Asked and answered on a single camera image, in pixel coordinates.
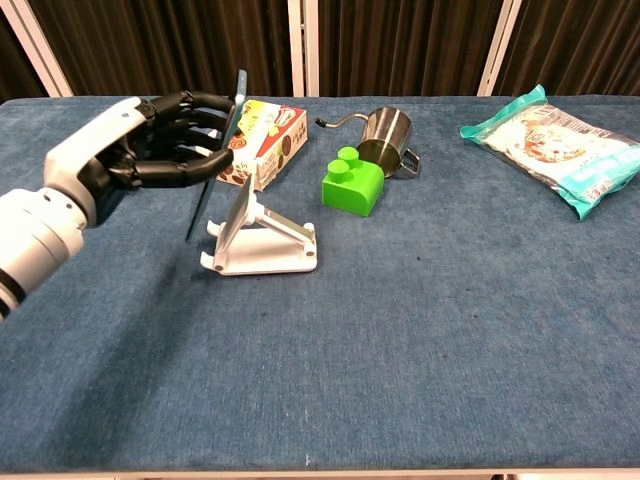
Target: dark curtain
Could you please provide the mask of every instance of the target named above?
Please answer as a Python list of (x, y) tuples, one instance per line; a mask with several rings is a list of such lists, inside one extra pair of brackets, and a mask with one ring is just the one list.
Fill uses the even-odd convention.
[(318, 4), (321, 95), (475, 95), (502, 0)]
[(283, 0), (31, 0), (76, 95), (291, 95)]
[(494, 94), (640, 95), (640, 0), (525, 0)]
[(12, 98), (46, 97), (47, 92), (11, 25), (0, 12), (0, 103)]

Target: cardboard box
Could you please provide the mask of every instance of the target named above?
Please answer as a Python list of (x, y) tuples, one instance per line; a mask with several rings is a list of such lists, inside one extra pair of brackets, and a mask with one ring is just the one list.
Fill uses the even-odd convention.
[(218, 176), (243, 185), (256, 172), (256, 189), (263, 191), (307, 141), (307, 112), (300, 108), (248, 100), (238, 125), (242, 135), (230, 142), (233, 165)]

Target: plastic bag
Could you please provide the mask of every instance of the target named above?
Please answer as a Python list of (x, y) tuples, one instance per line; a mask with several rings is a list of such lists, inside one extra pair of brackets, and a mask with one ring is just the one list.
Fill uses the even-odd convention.
[(503, 154), (545, 182), (582, 220), (640, 170), (640, 142), (597, 128), (549, 104), (538, 85), (460, 136)]

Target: table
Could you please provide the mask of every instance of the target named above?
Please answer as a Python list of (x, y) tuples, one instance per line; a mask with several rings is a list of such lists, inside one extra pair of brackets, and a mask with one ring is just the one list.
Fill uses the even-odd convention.
[[(0, 192), (113, 104), (0, 107)], [(322, 130), (259, 201), (312, 221), (308, 274), (225, 278), (183, 242), (195, 191), (138, 191), (0, 326), (0, 472), (516, 471), (640, 465), (640, 180), (583, 222), (461, 140), (508, 98), (273, 99), (337, 119), (393, 105), (415, 180), (370, 218), (321, 205), (362, 125)], [(556, 97), (640, 138), (640, 98)], [(236, 187), (217, 184), (222, 220)]]

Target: stand base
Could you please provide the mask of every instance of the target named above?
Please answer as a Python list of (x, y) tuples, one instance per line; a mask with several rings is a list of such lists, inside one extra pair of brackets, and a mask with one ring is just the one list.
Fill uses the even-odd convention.
[[(225, 223), (209, 222), (207, 231), (218, 237)], [(304, 228), (315, 232), (311, 223)], [(260, 275), (309, 272), (318, 264), (315, 234), (313, 243), (300, 245), (270, 228), (241, 229), (223, 253), (202, 253), (200, 264), (220, 275)]]

